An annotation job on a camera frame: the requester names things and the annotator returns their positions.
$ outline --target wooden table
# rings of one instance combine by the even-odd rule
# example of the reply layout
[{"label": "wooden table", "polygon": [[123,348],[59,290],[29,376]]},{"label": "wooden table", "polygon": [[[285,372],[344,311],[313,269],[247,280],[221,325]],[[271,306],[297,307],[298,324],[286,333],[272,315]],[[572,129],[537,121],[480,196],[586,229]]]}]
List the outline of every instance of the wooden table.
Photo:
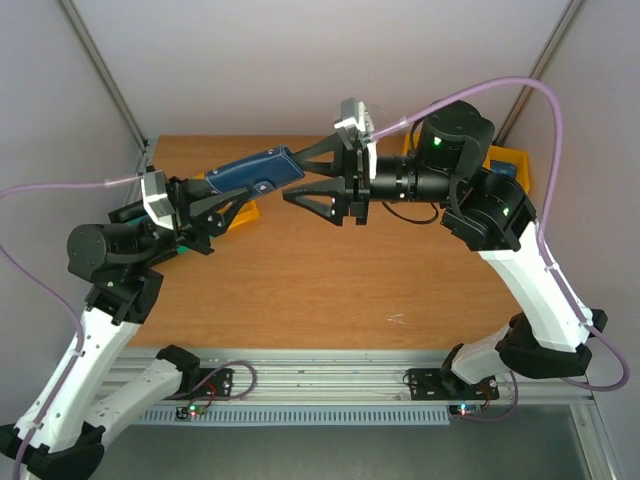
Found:
[{"label": "wooden table", "polygon": [[[185,177],[318,140],[163,136],[153,163]],[[400,153],[402,139],[379,149]],[[437,223],[412,225],[372,204],[367,226],[345,218],[339,228],[279,192],[258,206],[261,217],[215,239],[214,254],[188,252],[158,267],[160,298],[132,346],[449,349],[519,311],[498,275]],[[397,210],[432,214],[429,205]]]}]

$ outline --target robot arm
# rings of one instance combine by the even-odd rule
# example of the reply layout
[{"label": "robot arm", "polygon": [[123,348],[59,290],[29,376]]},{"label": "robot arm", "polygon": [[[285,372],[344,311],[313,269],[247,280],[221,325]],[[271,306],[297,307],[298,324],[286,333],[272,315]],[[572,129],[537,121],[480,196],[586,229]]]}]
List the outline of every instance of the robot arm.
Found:
[{"label": "robot arm", "polygon": [[[371,161],[366,108],[348,100],[340,112],[337,133],[297,157],[303,170],[330,178],[289,188],[284,199],[335,225],[345,216],[365,225],[370,201],[439,203],[441,225],[496,270],[522,308],[495,334],[451,351],[440,371],[451,397],[509,370],[529,378],[583,375],[591,360],[585,326],[602,331],[607,317],[569,288],[586,323],[576,316],[540,252],[536,211],[526,193],[515,180],[482,168],[493,124],[457,101],[423,119],[415,155]],[[332,163],[309,161],[326,152],[334,153]],[[557,264],[551,268],[564,279]]]},{"label": "robot arm", "polygon": [[[146,408],[172,393],[190,392],[199,380],[199,360],[170,346],[138,378],[92,404],[156,302],[163,277],[151,267],[174,256],[178,246],[212,253],[210,238],[225,233],[248,200],[299,180],[305,171],[328,178],[289,188],[284,199],[335,225],[345,216],[365,225],[370,201],[440,203],[441,224],[478,252],[517,299],[522,312],[500,331],[450,352],[440,382],[451,399],[508,370],[530,378],[585,373],[589,332],[541,255],[535,209],[514,180],[482,168],[494,133],[491,122],[471,105],[455,102],[424,119],[417,151],[408,157],[377,154],[362,102],[343,102],[335,128],[335,134],[295,154],[277,147],[193,179],[167,181],[150,169],[142,178],[143,200],[112,212],[109,225],[77,227],[68,241],[69,272],[93,285],[82,314],[82,354],[36,425],[43,403],[66,375],[69,356],[76,355],[74,339],[27,413],[15,425],[0,427],[0,451],[16,458],[32,434],[22,458],[30,472],[85,479],[105,446]],[[328,152],[331,163],[312,160]],[[552,268],[563,278],[556,264]],[[569,293],[586,324],[602,331],[604,312]]]}]

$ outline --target lavender cable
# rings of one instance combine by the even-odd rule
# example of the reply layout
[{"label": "lavender cable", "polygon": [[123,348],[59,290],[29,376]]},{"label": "lavender cable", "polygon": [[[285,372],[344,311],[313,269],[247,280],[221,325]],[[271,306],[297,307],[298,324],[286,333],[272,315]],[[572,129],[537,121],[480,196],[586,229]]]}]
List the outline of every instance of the lavender cable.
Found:
[{"label": "lavender cable", "polygon": [[[93,182],[93,183],[39,183],[39,184],[31,184],[31,185],[18,185],[15,187],[6,188],[0,191],[0,199],[6,198],[10,195],[14,195],[17,193],[25,193],[25,192],[33,192],[33,191],[43,191],[43,190],[84,190],[84,189],[94,189],[94,188],[102,188],[102,187],[117,187],[121,185],[126,185],[132,182],[135,182],[140,177],[138,175],[129,175],[123,178],[119,178],[116,180],[105,180],[104,182]],[[76,330],[76,345],[75,352],[82,352],[82,348],[84,346],[84,329],[82,328],[82,322],[80,321],[80,317],[76,312],[71,308],[71,305],[54,292],[51,288],[45,285],[43,282],[38,280],[35,276],[29,273],[22,265],[20,265],[7,250],[0,244],[0,256],[13,268],[15,268],[18,272],[20,272],[24,277],[33,282],[37,287],[39,287],[44,293],[46,293],[50,298],[52,298],[58,305],[62,307],[62,309],[69,314],[71,319],[73,320],[73,325]],[[58,378],[58,381],[53,386],[53,389],[42,403],[42,407],[38,411],[38,414],[35,416],[33,423],[34,425],[39,425],[42,422],[42,419],[46,416],[49,407],[56,399],[62,385],[69,377],[71,370],[74,365],[78,361],[78,355],[72,355],[69,359],[69,362],[65,366],[62,374]],[[22,468],[22,459],[24,458],[24,454],[27,451],[27,447],[33,436],[36,433],[37,427],[30,428],[22,442],[20,443],[20,447],[18,448],[18,452],[16,454],[16,460],[13,464],[12,478],[14,480],[20,480],[20,470]]]},{"label": "lavender cable", "polygon": [[427,115],[439,110],[447,105],[456,102],[458,100],[462,100],[470,95],[474,95],[476,93],[483,92],[485,90],[489,90],[495,87],[502,87],[507,85],[525,85],[528,87],[535,88],[544,94],[547,101],[549,102],[549,106],[551,107],[553,113],[553,121],[554,121],[554,145],[553,145],[553,157],[551,161],[551,169],[549,172],[549,179],[547,181],[547,189],[544,196],[544,201],[542,204],[542,214],[540,216],[540,221],[538,224],[537,231],[537,244],[538,249],[542,255],[544,263],[547,267],[549,267],[549,271],[551,272],[551,276],[557,283],[560,291],[562,291],[563,295],[567,299],[571,310],[575,313],[576,317],[580,320],[585,328],[589,330],[590,333],[593,333],[604,345],[611,351],[611,353],[618,359],[620,362],[620,366],[622,367],[622,376],[619,381],[612,385],[605,386],[597,386],[597,385],[589,385],[587,383],[577,382],[575,380],[563,378],[565,382],[575,387],[584,388],[585,390],[592,390],[597,392],[610,392],[614,390],[618,390],[624,387],[631,378],[631,369],[629,367],[629,362],[624,357],[624,354],[601,332],[599,332],[596,328],[587,325],[588,319],[585,318],[580,305],[578,305],[577,300],[571,294],[571,290],[569,285],[560,275],[560,272],[556,270],[556,265],[553,262],[551,257],[551,253],[547,247],[547,243],[544,238],[544,234],[547,228],[547,223],[549,220],[549,213],[551,211],[551,202],[553,200],[553,194],[556,188],[556,181],[558,179],[558,171],[560,169],[560,156],[562,153],[562,140],[564,135],[564,126],[562,120],[562,110],[560,109],[560,102],[558,101],[558,97],[553,93],[553,90],[549,88],[544,83],[535,80],[529,77],[501,77],[493,80],[488,80],[486,82],[479,83],[477,85],[473,85],[469,88],[465,88],[464,90],[459,91],[458,93],[454,93],[453,95],[449,95],[448,97],[443,98],[442,100],[438,100],[435,103],[432,103],[427,108],[420,110],[417,113],[409,117],[404,117],[398,120],[395,123],[392,123],[381,130],[378,130],[373,133],[372,139],[378,141],[388,135],[393,133],[402,131],[406,129],[413,122],[416,122]]}]

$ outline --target black mounting bracket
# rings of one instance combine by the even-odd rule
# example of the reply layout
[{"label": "black mounting bracket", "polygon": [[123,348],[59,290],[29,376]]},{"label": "black mounting bracket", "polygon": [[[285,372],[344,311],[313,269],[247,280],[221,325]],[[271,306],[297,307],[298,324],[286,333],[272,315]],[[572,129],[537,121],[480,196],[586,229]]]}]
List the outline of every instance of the black mounting bracket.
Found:
[{"label": "black mounting bracket", "polygon": [[[213,370],[213,368],[201,368],[199,372],[200,378],[197,383],[200,383]],[[216,389],[215,398],[227,398],[231,396],[231,390],[233,388],[233,370],[231,368],[223,368],[215,375],[209,377],[207,383],[210,383],[213,388]],[[184,400],[193,400],[194,398],[202,398],[209,395],[211,395],[209,387],[202,385],[200,388],[182,398]]]},{"label": "black mounting bracket", "polygon": [[500,398],[495,377],[487,377],[476,385],[464,385],[455,394],[443,385],[440,368],[409,369],[404,376],[404,382],[409,387],[411,400],[470,402],[487,400],[487,394],[489,400]]}]

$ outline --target white wall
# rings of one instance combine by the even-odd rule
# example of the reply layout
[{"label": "white wall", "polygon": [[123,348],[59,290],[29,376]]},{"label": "white wall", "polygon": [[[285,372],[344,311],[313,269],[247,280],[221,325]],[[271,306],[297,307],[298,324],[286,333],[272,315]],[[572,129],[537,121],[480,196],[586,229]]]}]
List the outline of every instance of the white wall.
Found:
[{"label": "white wall", "polygon": [[[5,2],[0,15],[0,188],[131,173],[136,145],[56,2]],[[107,221],[123,189],[38,193],[0,204],[0,242],[72,305],[87,284],[66,272],[66,238]],[[0,260],[0,424],[13,423],[51,375],[71,323]],[[0,457],[0,477],[10,462]]]},{"label": "white wall", "polygon": [[[640,3],[588,2],[545,81],[566,120],[563,163],[549,244],[589,306],[609,315],[605,331],[631,362],[632,382],[596,399],[629,479],[640,475]],[[550,165],[551,117],[537,97],[509,144],[529,150],[533,197],[542,204]],[[615,359],[595,341],[589,378],[619,378]]]},{"label": "white wall", "polygon": [[[148,138],[323,134],[357,96],[377,124],[526,75],[566,0],[76,0]],[[474,100],[500,125],[517,94]]]}]

